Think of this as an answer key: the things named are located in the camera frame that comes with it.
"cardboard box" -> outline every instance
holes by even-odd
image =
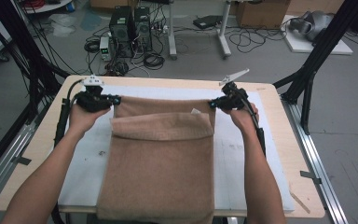
[[[109,9],[116,6],[131,6],[132,9],[138,4],[138,0],[89,0],[91,7]]]
[[[291,0],[264,0],[260,4],[240,3],[237,22],[240,27],[279,29]]]
[[[292,0],[287,15],[302,16],[307,11],[321,10],[324,13],[337,13],[344,0]]]

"brown towel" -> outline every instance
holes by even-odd
[[[191,114],[193,108],[201,113]],[[123,96],[112,119],[98,218],[212,223],[214,115],[207,100]]]

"black tape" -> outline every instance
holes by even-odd
[[[306,178],[311,178],[314,184],[322,184],[322,179],[316,178],[316,175],[313,173],[300,171],[300,175]]]
[[[12,162],[15,162],[15,163],[20,163],[20,164],[23,164],[23,165],[28,165],[29,163],[31,163],[32,160],[30,159],[27,159],[27,158],[23,158],[22,156],[19,156],[19,157],[16,157],[12,160]]]

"person's left hand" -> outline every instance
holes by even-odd
[[[100,116],[106,114],[110,108],[101,110],[95,113],[90,113],[84,110],[77,104],[74,104],[69,116],[69,129],[68,132],[79,133],[83,135],[88,131],[95,123],[95,120]]]

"wooden tabletop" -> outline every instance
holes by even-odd
[[[28,165],[18,164],[0,194],[0,210],[5,211],[14,193],[25,179],[45,160],[53,146],[53,139],[61,111],[62,98],[66,97],[69,87],[82,76],[70,76],[62,85],[48,113],[39,125],[32,141],[23,153],[24,158],[31,161]],[[105,85],[140,86],[140,87],[172,87],[187,89],[216,89],[217,81],[136,78],[136,77],[100,77]],[[268,118],[272,137],[281,159],[282,168],[288,181],[290,194],[293,197],[295,211],[287,213],[287,217],[323,217],[324,207],[311,179],[300,176],[300,171],[308,171],[295,134],[283,109],[279,94],[274,86],[265,83],[236,82],[239,88],[256,91],[260,95]],[[80,91],[78,84],[74,90]],[[94,213],[95,207],[61,208],[63,212]],[[243,217],[244,213],[236,211],[216,211],[219,217]]]

